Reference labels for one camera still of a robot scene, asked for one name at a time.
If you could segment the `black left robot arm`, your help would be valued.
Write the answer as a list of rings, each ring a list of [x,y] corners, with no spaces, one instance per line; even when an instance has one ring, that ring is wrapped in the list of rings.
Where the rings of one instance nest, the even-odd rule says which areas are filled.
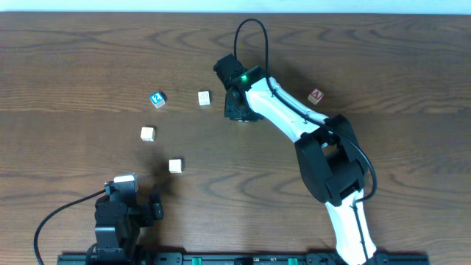
[[[105,195],[95,203],[96,243],[85,254],[86,264],[139,264],[137,240],[142,227],[163,218],[160,190],[152,186],[149,198],[138,203],[134,180],[105,184]]]

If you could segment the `red A letter block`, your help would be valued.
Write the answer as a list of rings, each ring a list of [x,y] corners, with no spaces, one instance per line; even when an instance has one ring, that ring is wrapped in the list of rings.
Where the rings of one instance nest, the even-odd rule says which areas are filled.
[[[325,93],[323,90],[314,88],[308,95],[308,101],[314,105],[317,105],[322,100],[324,95]]]

